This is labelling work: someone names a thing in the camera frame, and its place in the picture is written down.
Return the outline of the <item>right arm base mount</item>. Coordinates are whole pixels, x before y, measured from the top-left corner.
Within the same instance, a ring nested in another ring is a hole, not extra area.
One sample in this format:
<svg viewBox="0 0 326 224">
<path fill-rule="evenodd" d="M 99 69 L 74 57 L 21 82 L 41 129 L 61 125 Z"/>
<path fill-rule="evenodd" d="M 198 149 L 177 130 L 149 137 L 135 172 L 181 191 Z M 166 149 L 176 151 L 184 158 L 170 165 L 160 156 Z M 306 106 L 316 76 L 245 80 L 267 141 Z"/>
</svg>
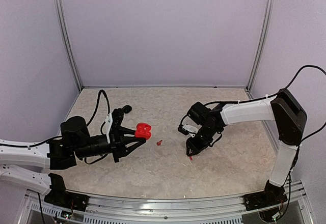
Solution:
<svg viewBox="0 0 326 224">
<path fill-rule="evenodd" d="M 265 223 L 276 223 L 286 213 L 290 196 L 284 186 L 275 186 L 267 181 L 264 190 L 243 196 L 246 211 L 258 210 L 259 217 Z"/>
</svg>

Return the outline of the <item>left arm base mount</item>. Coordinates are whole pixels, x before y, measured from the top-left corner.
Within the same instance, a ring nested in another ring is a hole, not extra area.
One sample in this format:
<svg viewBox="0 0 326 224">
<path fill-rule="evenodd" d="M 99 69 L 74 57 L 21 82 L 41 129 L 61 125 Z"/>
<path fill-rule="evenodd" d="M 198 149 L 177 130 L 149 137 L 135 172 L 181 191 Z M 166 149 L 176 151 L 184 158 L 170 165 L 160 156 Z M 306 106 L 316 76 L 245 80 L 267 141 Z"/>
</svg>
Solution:
<svg viewBox="0 0 326 224">
<path fill-rule="evenodd" d="M 89 202 L 86 194 L 70 192 L 66 189 L 63 177 L 50 173 L 50 192 L 45 195 L 44 201 L 56 206 L 71 210 L 85 211 Z"/>
</svg>

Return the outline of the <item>red round charging case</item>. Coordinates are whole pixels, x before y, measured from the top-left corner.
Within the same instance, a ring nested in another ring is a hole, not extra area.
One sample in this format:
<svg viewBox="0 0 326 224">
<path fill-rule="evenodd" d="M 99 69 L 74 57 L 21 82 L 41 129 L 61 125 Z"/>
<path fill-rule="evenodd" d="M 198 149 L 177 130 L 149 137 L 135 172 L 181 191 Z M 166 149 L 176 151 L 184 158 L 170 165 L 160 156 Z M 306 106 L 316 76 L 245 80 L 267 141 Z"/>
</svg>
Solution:
<svg viewBox="0 0 326 224">
<path fill-rule="evenodd" d="M 145 138 L 146 140 L 149 140 L 152 135 L 151 129 L 152 127 L 149 124 L 138 123 L 136 126 L 134 136 L 137 138 Z"/>
</svg>

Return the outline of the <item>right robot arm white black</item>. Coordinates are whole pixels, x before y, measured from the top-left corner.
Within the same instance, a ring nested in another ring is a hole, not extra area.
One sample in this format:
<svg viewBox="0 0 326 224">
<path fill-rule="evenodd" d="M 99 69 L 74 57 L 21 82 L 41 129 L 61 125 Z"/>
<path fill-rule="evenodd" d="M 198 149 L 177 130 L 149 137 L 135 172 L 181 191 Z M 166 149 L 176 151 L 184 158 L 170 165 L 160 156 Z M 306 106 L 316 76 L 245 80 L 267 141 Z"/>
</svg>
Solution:
<svg viewBox="0 0 326 224">
<path fill-rule="evenodd" d="M 221 135 L 227 125 L 251 121 L 274 121 L 279 134 L 277 159 L 269 177 L 270 186 L 261 193 L 261 202 L 270 206 L 280 198 L 280 190 L 296 164 L 300 145 L 306 139 L 322 131 L 304 136 L 307 114 L 287 87 L 261 98 L 246 101 L 214 101 L 214 108 L 208 103 L 196 102 L 188 110 L 186 117 L 200 126 L 196 128 L 180 123 L 178 131 L 189 138 L 186 141 L 186 154 L 191 157 L 215 144 L 213 136 Z"/>
</svg>

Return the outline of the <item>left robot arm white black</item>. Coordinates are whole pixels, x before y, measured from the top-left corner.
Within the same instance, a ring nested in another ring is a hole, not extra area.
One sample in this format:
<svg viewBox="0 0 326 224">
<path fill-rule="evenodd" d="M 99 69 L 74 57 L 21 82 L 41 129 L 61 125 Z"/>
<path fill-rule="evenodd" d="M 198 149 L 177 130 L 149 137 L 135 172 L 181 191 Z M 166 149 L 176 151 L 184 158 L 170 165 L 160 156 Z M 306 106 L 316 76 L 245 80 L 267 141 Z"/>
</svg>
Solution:
<svg viewBox="0 0 326 224">
<path fill-rule="evenodd" d="M 87 122 L 81 116 L 70 117 L 60 125 L 61 134 L 39 143 L 1 141 L 1 180 L 23 186 L 44 196 L 51 195 L 60 206 L 71 202 L 64 180 L 54 171 L 63 171 L 77 165 L 95 164 L 108 155 L 114 162 L 128 156 L 151 137 L 151 126 L 137 124 L 134 130 L 122 126 L 125 114 L 132 108 L 126 105 L 111 109 L 104 90 L 107 114 L 100 134 L 91 136 L 88 130 L 94 116 Z"/>
</svg>

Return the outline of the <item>glossy black earbud case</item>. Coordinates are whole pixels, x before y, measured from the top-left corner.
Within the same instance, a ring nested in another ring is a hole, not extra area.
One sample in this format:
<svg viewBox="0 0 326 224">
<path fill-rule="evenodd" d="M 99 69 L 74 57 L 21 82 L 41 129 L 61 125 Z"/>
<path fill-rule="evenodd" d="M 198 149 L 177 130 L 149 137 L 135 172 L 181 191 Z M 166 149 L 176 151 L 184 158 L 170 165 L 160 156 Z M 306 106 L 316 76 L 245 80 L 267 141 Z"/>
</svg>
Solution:
<svg viewBox="0 0 326 224">
<path fill-rule="evenodd" d="M 123 106 L 122 110 L 125 114 L 128 114 L 132 111 L 132 107 L 130 105 L 125 105 Z"/>
</svg>

